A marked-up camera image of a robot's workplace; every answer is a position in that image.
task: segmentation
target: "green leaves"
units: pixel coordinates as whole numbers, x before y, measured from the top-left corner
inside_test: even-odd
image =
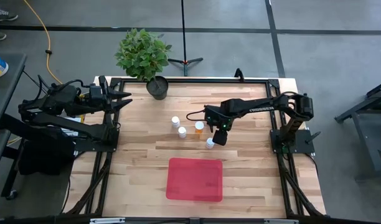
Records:
[[[119,42],[119,49],[115,53],[116,66],[126,70],[126,74],[141,81],[152,80],[156,72],[162,72],[168,65],[167,53],[171,45],[165,43],[157,36],[142,29],[139,32],[131,29],[125,39]]]

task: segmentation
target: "tripod stand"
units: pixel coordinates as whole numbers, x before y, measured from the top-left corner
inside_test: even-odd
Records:
[[[203,58],[196,58],[192,60],[186,60],[186,41],[185,41],[185,17],[184,17],[184,0],[181,0],[181,10],[182,10],[182,36],[184,38],[184,60],[177,60],[169,58],[169,62],[177,62],[184,66],[184,76],[188,76],[188,65],[192,62],[201,62]]]

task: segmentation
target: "concrete floor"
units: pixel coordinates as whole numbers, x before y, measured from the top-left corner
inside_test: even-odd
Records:
[[[47,25],[109,27],[180,27],[181,5],[175,0],[59,0],[29,1]],[[271,0],[277,29],[381,30],[381,0]],[[39,25],[27,6],[3,0],[15,10],[15,25]],[[269,28],[264,0],[193,0],[185,3],[188,27]],[[47,39],[41,31],[5,31],[0,52],[24,52],[26,71],[53,79],[45,69]],[[124,75],[113,58],[122,32],[50,32],[54,54],[50,66],[64,82],[96,75]],[[165,33],[172,58],[182,59],[181,33]],[[314,140],[319,181],[327,214],[336,218],[381,222],[381,180],[363,184],[354,176],[370,170],[352,121],[337,124],[333,117],[359,102],[381,83],[381,36],[278,35],[286,77],[296,78],[300,92],[314,99],[315,117],[308,123]],[[247,77],[278,77],[270,34],[188,33],[188,59],[205,60],[189,70],[190,76],[232,77],[241,68]],[[181,76],[170,65],[164,76]],[[37,88],[25,76],[11,100],[8,113],[34,97]],[[10,162],[0,165],[0,190]],[[64,199],[68,172],[59,177],[18,177],[21,196],[0,198],[0,218],[57,214]]]

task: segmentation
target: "wooden tabletop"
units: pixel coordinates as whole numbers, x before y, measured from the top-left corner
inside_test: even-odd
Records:
[[[297,91],[292,78],[280,79],[281,91]],[[205,127],[195,133],[194,122],[186,114],[217,105],[229,98],[266,98],[261,84],[170,83],[167,98],[154,100],[145,84],[127,83],[133,102],[120,113],[120,139],[113,154],[104,217],[285,217],[276,156],[271,151],[268,112],[252,113],[237,119],[225,146],[205,148],[214,134]],[[88,114],[87,124],[101,123],[102,113]],[[178,116],[187,129],[185,139],[172,128]],[[166,198],[168,161],[172,157],[219,159],[223,164],[223,200],[192,202]],[[90,184],[94,152],[86,152],[73,165],[70,210]],[[316,208],[324,213],[321,190],[314,164],[305,155],[294,155],[299,186]],[[290,190],[293,210],[294,193]]]

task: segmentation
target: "red plastic tray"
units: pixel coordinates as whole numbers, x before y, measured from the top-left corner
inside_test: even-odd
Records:
[[[222,162],[171,158],[166,197],[173,200],[222,201]]]

